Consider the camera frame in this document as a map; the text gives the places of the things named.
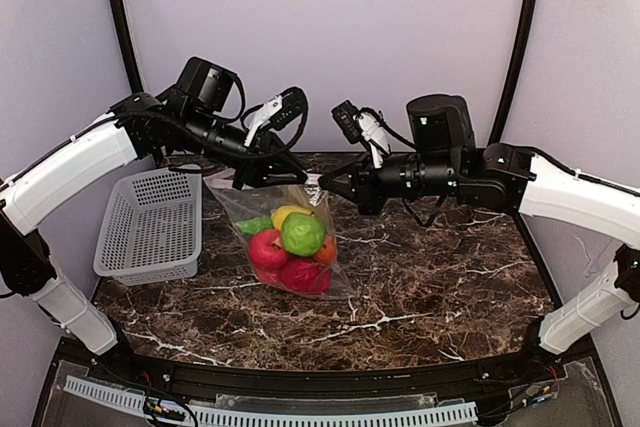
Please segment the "red toy fruit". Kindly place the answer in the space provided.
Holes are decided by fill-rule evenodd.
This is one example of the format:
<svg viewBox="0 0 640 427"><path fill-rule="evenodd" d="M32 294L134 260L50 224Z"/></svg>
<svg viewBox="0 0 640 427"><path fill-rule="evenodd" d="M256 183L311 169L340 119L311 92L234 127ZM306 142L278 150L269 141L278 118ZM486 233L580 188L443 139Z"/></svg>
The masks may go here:
<svg viewBox="0 0 640 427"><path fill-rule="evenodd" d="M331 272L324 271L320 273L313 284L311 293L313 295L324 295L328 292L331 282Z"/></svg>
<svg viewBox="0 0 640 427"><path fill-rule="evenodd" d="M313 295L311 291L314 281L322 272L322 268L317 263L308 259L295 258L282 268L280 281L289 291Z"/></svg>

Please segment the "red toy apple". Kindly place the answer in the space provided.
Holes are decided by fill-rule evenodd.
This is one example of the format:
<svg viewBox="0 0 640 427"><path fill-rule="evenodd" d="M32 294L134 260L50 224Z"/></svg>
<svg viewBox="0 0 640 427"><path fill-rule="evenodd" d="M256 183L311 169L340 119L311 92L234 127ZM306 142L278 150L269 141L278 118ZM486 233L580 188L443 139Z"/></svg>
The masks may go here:
<svg viewBox="0 0 640 427"><path fill-rule="evenodd" d="M258 281L269 286L278 286L280 281L280 269L270 270L255 268L254 275Z"/></svg>

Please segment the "white plastic basket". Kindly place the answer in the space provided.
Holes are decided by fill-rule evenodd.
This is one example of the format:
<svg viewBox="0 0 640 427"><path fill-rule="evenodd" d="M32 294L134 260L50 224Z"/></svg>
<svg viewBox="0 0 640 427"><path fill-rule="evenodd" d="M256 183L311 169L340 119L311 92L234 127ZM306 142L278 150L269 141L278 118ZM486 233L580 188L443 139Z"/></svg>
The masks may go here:
<svg viewBox="0 0 640 427"><path fill-rule="evenodd" d="M201 250L201 178L157 169L114 185L93 269L126 286L180 280L197 274Z"/></svg>

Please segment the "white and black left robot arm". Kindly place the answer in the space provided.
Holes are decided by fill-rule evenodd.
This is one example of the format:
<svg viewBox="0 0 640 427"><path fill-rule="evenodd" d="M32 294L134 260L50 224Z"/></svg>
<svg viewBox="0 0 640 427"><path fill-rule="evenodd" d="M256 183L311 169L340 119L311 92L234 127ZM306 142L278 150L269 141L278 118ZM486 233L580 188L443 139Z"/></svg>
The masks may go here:
<svg viewBox="0 0 640 427"><path fill-rule="evenodd" d="M242 87L234 72L192 57L162 93L133 93L2 181L1 278L9 292L30 298L90 352L104 355L122 338L53 262L38 231L49 214L117 169L174 152L233 168L235 188L305 182L290 152L308 120L305 93L289 87L262 105L221 116L231 89Z"/></svg>

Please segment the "yellow toy lemon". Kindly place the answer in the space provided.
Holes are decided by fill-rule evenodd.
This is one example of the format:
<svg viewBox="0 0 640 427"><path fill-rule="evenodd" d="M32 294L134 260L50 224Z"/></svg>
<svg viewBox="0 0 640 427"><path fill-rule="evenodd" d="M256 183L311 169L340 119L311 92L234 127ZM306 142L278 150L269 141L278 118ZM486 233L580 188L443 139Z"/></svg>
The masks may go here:
<svg viewBox="0 0 640 427"><path fill-rule="evenodd" d="M273 227L276 230L281 230L287 217L294 213L307 216L313 214L311 210L296 205L280 206L271 214L271 222Z"/></svg>

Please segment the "black front rail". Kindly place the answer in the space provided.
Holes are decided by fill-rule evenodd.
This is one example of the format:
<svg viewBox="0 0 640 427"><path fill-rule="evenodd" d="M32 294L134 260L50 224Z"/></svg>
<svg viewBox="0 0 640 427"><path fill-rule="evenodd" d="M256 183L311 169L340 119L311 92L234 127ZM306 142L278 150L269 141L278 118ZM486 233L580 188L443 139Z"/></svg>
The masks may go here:
<svg viewBox="0 0 640 427"><path fill-rule="evenodd" d="M92 354L83 344L65 338L58 353L65 354L102 380L133 379L147 373L150 390L180 400L211 401L218 394L293 399L356 399L435 393L441 400L464 398L480 402L505 399L512 387L552 379L540 363L524 367L524 357L505 354L421 368L380 371L294 372L237 369L182 363L124 354L106 366L92 366Z"/></svg>

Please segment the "red toy tomato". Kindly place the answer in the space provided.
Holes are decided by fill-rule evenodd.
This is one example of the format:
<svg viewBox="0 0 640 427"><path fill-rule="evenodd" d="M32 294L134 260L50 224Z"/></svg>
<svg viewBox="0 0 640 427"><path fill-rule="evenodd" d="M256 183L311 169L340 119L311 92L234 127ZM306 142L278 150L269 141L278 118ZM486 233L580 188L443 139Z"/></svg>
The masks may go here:
<svg viewBox="0 0 640 427"><path fill-rule="evenodd" d="M277 270L289 261L290 255L281 246L280 238L276 229L263 230L251 238L248 256L256 269Z"/></svg>

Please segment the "red toy fruit front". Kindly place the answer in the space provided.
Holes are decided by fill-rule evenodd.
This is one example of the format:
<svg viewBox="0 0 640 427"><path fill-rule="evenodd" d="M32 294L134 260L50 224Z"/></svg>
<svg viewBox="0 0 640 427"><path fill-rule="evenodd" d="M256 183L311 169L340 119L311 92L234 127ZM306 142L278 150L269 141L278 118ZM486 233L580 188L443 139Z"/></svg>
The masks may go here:
<svg viewBox="0 0 640 427"><path fill-rule="evenodd" d="M311 291L314 281L322 272L322 268L317 263L308 259L295 258L282 268L280 281L289 291L313 295Z"/></svg>

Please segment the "clear zip top bag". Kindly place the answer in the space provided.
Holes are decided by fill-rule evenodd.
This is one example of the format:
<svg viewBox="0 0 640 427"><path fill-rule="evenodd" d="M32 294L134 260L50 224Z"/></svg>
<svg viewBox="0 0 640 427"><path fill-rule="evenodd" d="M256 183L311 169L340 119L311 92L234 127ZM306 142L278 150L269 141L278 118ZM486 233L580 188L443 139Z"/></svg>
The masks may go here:
<svg viewBox="0 0 640 427"><path fill-rule="evenodd" d="M303 184L239 190L220 174L205 183L227 213L259 282L306 298L353 294L337 260L328 192L316 175Z"/></svg>

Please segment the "black left frame post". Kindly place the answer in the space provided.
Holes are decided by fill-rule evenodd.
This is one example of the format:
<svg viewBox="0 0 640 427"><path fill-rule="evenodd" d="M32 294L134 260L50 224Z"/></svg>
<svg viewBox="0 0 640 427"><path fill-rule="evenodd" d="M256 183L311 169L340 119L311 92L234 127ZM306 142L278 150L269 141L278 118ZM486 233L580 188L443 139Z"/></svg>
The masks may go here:
<svg viewBox="0 0 640 427"><path fill-rule="evenodd" d="M144 90L124 0L108 0L111 17L129 87L133 93Z"/></svg>

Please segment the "green orange toy mango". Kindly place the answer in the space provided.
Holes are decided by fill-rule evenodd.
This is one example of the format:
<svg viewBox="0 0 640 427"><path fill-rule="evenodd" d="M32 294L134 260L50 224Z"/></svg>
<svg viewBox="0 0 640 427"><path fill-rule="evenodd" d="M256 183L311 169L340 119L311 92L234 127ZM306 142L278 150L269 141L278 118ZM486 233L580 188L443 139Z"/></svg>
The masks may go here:
<svg viewBox="0 0 640 427"><path fill-rule="evenodd" d="M334 238L331 236L327 236L320 247L320 249L315 253L313 259L315 262L329 265L333 263L337 258L337 246L334 241Z"/></svg>

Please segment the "green toy cucumber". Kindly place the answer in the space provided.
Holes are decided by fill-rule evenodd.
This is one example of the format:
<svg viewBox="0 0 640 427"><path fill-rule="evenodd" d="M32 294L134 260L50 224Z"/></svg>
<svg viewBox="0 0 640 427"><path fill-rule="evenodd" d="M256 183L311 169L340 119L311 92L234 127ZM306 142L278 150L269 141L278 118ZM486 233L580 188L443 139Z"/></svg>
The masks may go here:
<svg viewBox="0 0 640 427"><path fill-rule="evenodd" d="M264 230L272 229L273 223L270 217L258 216L238 221L235 226L243 235L253 236Z"/></svg>

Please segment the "black frame post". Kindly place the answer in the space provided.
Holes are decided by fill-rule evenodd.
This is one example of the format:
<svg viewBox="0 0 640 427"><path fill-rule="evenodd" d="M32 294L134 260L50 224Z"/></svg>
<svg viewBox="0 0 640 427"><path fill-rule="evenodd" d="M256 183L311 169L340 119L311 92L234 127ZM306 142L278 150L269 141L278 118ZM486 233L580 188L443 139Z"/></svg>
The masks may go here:
<svg viewBox="0 0 640 427"><path fill-rule="evenodd" d="M111 17L129 87L133 93L144 90L124 0L108 0Z"/></svg>
<svg viewBox="0 0 640 427"><path fill-rule="evenodd" d="M521 2L512 52L489 135L489 144L500 142L504 135L518 86L521 69L524 63L536 3L537 0L522 0Z"/></svg>

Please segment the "black right frame post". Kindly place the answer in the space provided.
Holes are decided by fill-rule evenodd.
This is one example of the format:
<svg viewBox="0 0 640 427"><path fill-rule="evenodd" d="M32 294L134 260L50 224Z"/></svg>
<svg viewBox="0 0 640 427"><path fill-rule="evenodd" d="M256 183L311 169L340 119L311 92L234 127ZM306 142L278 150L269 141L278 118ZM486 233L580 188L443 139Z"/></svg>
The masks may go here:
<svg viewBox="0 0 640 427"><path fill-rule="evenodd" d="M537 0L522 0L521 2L512 52L489 135L489 144L500 142L504 135L518 86L521 69L524 63L536 3Z"/></svg>

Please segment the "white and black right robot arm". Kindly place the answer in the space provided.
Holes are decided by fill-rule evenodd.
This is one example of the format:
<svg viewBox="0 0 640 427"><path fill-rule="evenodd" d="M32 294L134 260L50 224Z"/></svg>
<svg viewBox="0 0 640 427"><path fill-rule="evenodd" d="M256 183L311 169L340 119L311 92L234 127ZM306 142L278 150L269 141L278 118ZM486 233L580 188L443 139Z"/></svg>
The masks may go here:
<svg viewBox="0 0 640 427"><path fill-rule="evenodd" d="M350 101L332 117L364 154L319 178L322 189L377 215L390 199L405 206L422 197L448 198L510 216L572 224L620 241L613 260L565 305L534 321L524 350L559 356L625 308L639 303L639 191L571 169L534 147L475 136L465 99L431 94L406 106L410 152L392 154L393 134L381 115Z"/></svg>

